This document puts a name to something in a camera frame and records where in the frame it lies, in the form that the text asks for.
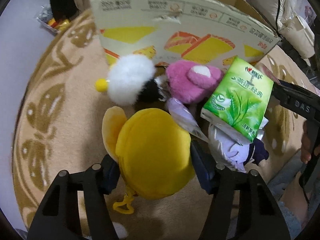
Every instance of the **white floor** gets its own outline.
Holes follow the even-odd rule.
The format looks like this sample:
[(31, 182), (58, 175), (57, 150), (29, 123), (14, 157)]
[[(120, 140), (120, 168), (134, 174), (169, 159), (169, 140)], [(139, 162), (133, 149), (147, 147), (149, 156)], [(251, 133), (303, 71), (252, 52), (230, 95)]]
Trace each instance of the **white floor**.
[(30, 75), (54, 36), (34, 18), (49, 0), (10, 0), (0, 16), (0, 207), (24, 229), (12, 182), (12, 138)]

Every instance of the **cardboard box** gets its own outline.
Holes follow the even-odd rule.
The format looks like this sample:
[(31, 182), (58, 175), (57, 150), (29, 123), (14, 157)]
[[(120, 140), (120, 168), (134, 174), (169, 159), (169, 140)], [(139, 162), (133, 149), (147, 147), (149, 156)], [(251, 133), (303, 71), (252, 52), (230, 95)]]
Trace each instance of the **cardboard box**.
[(91, 0), (91, 5), (109, 64), (138, 53), (155, 64), (183, 58), (228, 68), (235, 56), (254, 64), (279, 41), (243, 0)]

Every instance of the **yellow strap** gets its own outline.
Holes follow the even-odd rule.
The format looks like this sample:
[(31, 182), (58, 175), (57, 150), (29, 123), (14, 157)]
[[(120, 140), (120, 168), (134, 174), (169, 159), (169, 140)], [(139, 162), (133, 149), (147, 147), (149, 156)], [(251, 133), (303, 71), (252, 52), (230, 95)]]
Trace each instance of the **yellow strap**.
[(131, 190), (128, 190), (127, 188), (127, 193), (124, 195), (123, 201), (121, 202), (114, 202), (112, 207), (115, 211), (125, 214), (125, 215), (131, 215), (134, 213), (134, 208), (131, 206), (131, 202), (133, 201), (133, 193)]

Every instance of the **pink object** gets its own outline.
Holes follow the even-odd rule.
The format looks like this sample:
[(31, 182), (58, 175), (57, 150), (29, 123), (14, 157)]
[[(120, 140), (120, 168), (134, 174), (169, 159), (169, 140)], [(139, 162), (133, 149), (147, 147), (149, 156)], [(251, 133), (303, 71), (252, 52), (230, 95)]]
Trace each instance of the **pink object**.
[(221, 82), (222, 70), (179, 60), (167, 67), (171, 95), (184, 104), (197, 104), (209, 97)]

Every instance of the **yellow pom-pom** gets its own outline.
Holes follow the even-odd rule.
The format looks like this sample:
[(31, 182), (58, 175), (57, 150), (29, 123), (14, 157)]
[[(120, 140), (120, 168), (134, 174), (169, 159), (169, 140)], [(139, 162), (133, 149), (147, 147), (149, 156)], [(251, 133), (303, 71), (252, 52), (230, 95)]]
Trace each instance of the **yellow pom-pom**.
[(98, 92), (105, 92), (108, 90), (108, 81), (104, 78), (100, 78), (96, 81), (95, 87)]

